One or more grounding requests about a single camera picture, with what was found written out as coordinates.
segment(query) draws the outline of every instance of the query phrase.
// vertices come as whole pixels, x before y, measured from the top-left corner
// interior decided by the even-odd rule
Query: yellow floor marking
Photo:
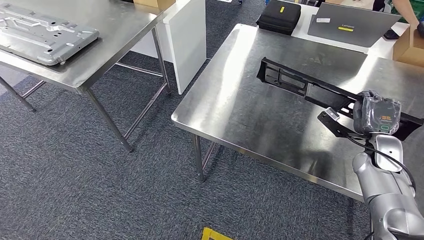
[[[210,229],[209,227],[204,227],[203,228],[203,236],[201,237],[201,240],[209,240],[209,239],[213,239],[213,240],[232,240],[231,238],[222,235],[219,232],[216,232],[212,229]]]

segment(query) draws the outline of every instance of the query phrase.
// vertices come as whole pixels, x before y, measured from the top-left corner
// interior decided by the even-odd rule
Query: gray laptop lid
[[[66,61],[98,36],[92,27],[0,5],[0,49],[43,65]]]
[[[351,6],[322,3],[308,35],[369,48],[401,16]]]

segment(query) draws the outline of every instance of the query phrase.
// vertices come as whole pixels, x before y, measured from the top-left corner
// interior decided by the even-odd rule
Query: gray carpet
[[[257,0],[206,6],[208,57],[236,23],[253,25],[264,7]],[[156,67],[133,52],[122,61]],[[176,89],[171,64],[167,70]],[[28,77],[17,89],[34,83]],[[93,91],[123,131],[161,83],[115,66]],[[84,96],[46,84],[28,98],[38,109],[31,113],[1,95],[0,239],[200,240],[203,227],[240,240],[359,240],[368,233],[364,204],[223,146],[198,182],[190,135],[170,120],[182,98],[162,94],[127,153]]]

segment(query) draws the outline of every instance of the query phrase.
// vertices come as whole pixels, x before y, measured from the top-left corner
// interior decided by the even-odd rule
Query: black case
[[[256,21],[256,24],[259,25],[260,29],[292,35],[300,17],[300,5],[286,1],[271,0]]]

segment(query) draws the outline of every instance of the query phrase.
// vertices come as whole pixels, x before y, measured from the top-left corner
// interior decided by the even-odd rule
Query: metal table top
[[[424,68],[238,24],[172,115],[186,131],[363,201],[353,157],[363,149],[317,119],[323,108],[256,78],[267,57],[344,90],[374,89],[424,117]],[[352,121],[339,122],[352,127]],[[424,213],[424,127],[403,143]]]
[[[98,29],[100,37],[63,65],[44,66],[0,50],[0,64],[81,94],[121,59],[163,15],[120,0],[0,0]]]

